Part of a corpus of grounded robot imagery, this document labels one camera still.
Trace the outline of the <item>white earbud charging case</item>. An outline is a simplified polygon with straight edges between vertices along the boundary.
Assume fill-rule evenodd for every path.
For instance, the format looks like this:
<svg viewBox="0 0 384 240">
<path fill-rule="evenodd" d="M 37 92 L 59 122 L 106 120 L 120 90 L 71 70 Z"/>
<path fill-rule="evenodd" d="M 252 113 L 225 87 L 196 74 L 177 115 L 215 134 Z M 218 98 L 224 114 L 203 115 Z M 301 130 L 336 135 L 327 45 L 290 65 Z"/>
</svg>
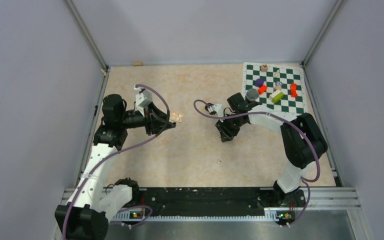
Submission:
<svg viewBox="0 0 384 240">
<path fill-rule="evenodd" d="M 178 112 L 171 112 L 170 113 L 170 121 L 175 123 L 181 123 L 183 121 L 183 114 Z"/>
</svg>

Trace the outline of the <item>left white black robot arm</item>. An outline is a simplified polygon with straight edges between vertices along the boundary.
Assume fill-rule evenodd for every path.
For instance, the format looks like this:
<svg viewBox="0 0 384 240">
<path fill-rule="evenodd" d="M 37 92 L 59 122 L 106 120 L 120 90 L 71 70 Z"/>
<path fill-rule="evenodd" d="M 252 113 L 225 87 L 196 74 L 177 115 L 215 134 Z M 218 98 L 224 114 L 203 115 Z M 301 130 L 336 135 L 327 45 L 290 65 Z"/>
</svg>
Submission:
<svg viewBox="0 0 384 240">
<path fill-rule="evenodd" d="M 153 102 L 152 94 L 143 90 L 135 96 L 135 109 L 127 109 L 127 102 L 119 94 L 103 98 L 103 116 L 96 130 L 88 163 L 78 185 L 65 204 L 56 207 L 54 216 L 64 240 L 103 240 L 110 222 L 123 206 L 134 207 L 140 202 L 140 193 L 133 187 L 134 181 L 119 183 L 103 196 L 105 180 L 115 161 L 123 152 L 145 145 L 143 141 L 124 148 L 129 129 L 144 128 L 151 140 L 163 131 L 175 128 L 170 122 L 170 108 L 160 110 Z"/>
</svg>

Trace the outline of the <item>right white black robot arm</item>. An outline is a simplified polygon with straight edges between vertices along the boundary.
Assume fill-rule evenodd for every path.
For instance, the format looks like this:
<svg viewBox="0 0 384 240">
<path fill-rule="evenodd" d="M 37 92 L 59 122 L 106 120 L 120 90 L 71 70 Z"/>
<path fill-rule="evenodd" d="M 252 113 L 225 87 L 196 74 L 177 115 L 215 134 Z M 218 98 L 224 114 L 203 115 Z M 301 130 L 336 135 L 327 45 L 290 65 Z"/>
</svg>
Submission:
<svg viewBox="0 0 384 240">
<path fill-rule="evenodd" d="M 234 139 L 245 124 L 264 127 L 280 134 L 288 160 L 283 173 L 273 184 L 273 200 L 287 206 L 299 190 L 301 182 L 313 183 L 321 175 L 320 157 L 328 145 L 310 113 L 275 111 L 257 101 L 259 93 L 248 90 L 245 95 L 236 93 L 227 99 L 230 114 L 222 104 L 208 103 L 206 110 L 218 121 L 215 126 L 222 142 Z"/>
</svg>

